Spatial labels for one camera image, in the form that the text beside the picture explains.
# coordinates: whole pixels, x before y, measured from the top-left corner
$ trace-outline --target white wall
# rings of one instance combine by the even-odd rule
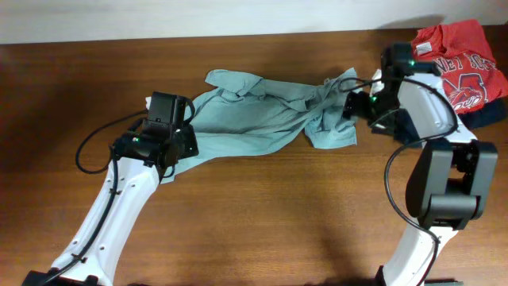
[[[468,18],[504,24],[508,1],[1,0],[0,43],[409,28]]]

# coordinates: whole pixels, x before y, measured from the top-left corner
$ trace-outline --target red cloth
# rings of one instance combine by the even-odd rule
[[[458,114],[479,110],[508,95],[508,82],[495,67],[477,20],[418,30],[411,45],[415,59],[437,64],[444,92]]]

